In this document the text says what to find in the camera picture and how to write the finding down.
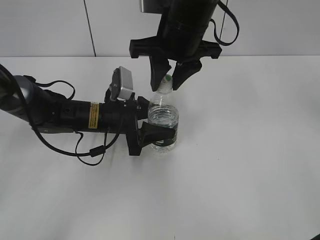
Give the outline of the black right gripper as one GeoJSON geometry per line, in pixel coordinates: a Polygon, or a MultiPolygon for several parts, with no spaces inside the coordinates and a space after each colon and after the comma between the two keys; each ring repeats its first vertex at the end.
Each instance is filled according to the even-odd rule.
{"type": "Polygon", "coordinates": [[[199,59],[217,59],[221,52],[222,48],[218,43],[203,40],[201,34],[181,37],[151,36],[132,39],[129,44],[131,58],[149,57],[152,91],[158,90],[162,79],[172,68],[169,60],[177,62],[172,75],[172,88],[176,91],[189,77],[201,70],[202,63],[199,59]]]}

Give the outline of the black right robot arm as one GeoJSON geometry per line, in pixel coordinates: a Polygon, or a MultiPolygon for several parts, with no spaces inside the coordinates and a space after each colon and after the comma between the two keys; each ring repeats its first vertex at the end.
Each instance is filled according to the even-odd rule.
{"type": "Polygon", "coordinates": [[[153,92],[172,68],[170,60],[176,62],[172,75],[172,88],[176,91],[201,70],[201,58],[220,56],[219,44],[203,39],[217,5],[216,0],[173,0],[164,7],[155,36],[130,41],[131,58],[149,58],[153,92]]]}

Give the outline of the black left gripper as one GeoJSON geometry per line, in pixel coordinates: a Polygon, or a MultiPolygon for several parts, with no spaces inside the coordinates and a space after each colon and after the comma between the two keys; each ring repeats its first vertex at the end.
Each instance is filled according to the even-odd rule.
{"type": "Polygon", "coordinates": [[[128,100],[109,100],[104,105],[107,132],[125,135],[130,156],[139,156],[147,145],[168,147],[177,140],[177,125],[164,127],[143,122],[139,133],[138,120],[148,117],[149,104],[150,101],[143,96],[136,100],[133,92],[128,100]]]}

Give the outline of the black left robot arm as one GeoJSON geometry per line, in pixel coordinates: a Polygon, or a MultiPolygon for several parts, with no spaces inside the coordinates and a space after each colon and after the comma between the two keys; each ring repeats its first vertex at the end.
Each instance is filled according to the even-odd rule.
{"type": "Polygon", "coordinates": [[[149,101],[135,95],[132,73],[122,66],[113,71],[103,102],[75,100],[49,88],[32,76],[0,68],[1,110],[28,122],[43,144],[44,134],[111,133],[125,135],[129,154],[139,156],[145,146],[176,135],[173,128],[145,122],[149,101]]]}

